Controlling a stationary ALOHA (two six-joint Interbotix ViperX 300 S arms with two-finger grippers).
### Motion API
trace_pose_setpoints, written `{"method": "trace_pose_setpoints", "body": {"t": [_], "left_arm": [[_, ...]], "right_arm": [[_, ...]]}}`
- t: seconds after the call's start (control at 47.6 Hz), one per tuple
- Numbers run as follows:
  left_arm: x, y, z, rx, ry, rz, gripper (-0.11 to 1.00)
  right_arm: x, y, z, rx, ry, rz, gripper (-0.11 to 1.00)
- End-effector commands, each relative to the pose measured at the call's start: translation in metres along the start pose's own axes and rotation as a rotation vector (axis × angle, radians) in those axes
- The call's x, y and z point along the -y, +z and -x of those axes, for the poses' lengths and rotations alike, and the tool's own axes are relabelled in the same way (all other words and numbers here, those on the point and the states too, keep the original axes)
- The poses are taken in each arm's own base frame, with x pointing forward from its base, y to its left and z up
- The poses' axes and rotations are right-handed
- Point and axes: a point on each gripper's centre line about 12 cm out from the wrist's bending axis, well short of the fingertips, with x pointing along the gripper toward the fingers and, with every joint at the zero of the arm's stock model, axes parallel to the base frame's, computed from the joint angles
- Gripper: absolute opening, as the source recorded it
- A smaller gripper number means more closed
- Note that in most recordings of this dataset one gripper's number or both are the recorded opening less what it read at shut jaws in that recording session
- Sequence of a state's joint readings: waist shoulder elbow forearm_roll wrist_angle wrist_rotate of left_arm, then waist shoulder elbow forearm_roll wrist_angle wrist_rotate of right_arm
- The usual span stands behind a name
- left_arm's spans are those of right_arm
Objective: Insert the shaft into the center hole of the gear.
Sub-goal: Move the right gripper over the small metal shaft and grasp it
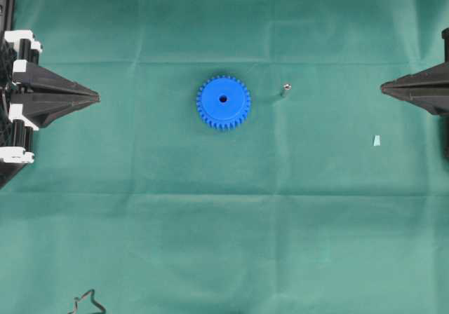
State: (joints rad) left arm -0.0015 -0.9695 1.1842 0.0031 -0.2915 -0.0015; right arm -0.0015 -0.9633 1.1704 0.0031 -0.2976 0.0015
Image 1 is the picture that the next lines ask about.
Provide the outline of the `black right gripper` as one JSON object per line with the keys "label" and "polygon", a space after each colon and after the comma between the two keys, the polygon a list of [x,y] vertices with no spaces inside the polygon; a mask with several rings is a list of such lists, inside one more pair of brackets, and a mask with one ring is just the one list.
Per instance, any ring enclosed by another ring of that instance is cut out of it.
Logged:
{"label": "black right gripper", "polygon": [[[420,107],[430,114],[448,115],[448,59],[449,28],[441,32],[444,40],[444,63],[425,69],[416,74],[402,76],[380,86],[383,94]],[[444,155],[448,158],[448,117],[444,123]]]}

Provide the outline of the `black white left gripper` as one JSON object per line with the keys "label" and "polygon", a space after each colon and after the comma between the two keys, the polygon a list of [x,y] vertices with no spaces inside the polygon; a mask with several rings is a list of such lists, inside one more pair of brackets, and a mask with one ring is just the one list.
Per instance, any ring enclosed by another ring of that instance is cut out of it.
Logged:
{"label": "black white left gripper", "polygon": [[[41,52],[31,30],[1,32],[2,163],[34,162],[35,131],[100,101],[97,92],[37,65]],[[25,87],[65,95],[13,95]]]}

